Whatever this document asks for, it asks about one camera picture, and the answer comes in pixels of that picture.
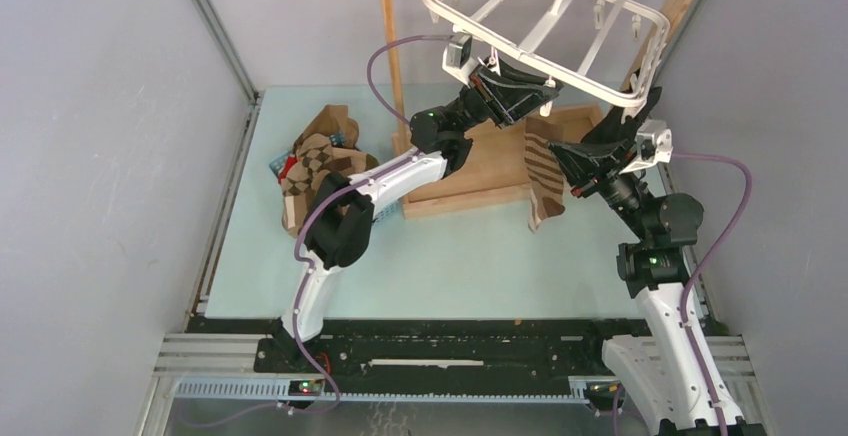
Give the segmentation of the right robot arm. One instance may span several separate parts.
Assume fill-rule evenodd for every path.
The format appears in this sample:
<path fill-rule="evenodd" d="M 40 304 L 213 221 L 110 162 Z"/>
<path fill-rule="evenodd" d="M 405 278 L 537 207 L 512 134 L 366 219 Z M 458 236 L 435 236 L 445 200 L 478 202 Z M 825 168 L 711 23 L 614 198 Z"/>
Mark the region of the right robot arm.
<path fill-rule="evenodd" d="M 670 161 L 670 130 L 639 130 L 601 145 L 553 142 L 549 149 L 572 195 L 601 196 L 637 237 L 619 245 L 617 271 L 659 352 L 652 361 L 634 336 L 599 335 L 581 348 L 585 367 L 612 371 L 654 435 L 765 434 L 735 402 L 697 317 L 695 276 L 683 250 L 697 242 L 704 208 L 686 193 L 655 196 L 636 175 Z"/>

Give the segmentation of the brown striped sock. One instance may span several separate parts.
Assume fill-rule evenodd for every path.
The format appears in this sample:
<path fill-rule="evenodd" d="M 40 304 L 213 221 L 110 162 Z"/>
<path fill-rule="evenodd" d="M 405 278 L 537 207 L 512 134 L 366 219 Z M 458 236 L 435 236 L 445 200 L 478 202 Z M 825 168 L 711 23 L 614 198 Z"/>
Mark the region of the brown striped sock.
<path fill-rule="evenodd" d="M 564 175 L 548 147 L 551 141 L 563 141 L 562 129 L 541 116 L 526 120 L 524 165 L 530 180 L 528 227 L 531 232 L 536 232 L 547 219 L 565 212 Z"/>

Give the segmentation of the white plastic clip hanger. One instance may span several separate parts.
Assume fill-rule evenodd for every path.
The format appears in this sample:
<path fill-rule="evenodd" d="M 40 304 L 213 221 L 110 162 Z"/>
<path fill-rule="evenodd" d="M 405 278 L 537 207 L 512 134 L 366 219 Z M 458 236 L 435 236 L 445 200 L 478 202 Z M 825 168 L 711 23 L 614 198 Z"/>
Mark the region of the white plastic clip hanger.
<path fill-rule="evenodd" d="M 671 29 L 659 10 L 634 0 L 422 0 L 452 35 L 473 37 L 471 59 L 501 61 L 624 109 L 645 105 Z"/>

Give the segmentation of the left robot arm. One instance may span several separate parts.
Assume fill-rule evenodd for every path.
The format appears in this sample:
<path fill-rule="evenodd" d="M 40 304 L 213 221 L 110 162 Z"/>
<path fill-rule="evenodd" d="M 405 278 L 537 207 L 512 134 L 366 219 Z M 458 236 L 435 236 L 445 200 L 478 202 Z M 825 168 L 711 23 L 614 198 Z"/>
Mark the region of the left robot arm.
<path fill-rule="evenodd" d="M 517 124 L 552 103 L 563 85 L 552 77 L 478 64 L 452 101 L 415 113 L 409 120 L 411 147 L 363 173 L 332 172 L 322 181 L 305 227 L 294 245 L 303 272 L 290 307 L 281 318 L 287 337 L 277 358 L 292 372 L 316 359 L 311 341 L 320 335 L 338 273 L 368 249 L 373 221 L 386 206 L 459 171 L 471 152 L 469 130 L 490 122 Z"/>

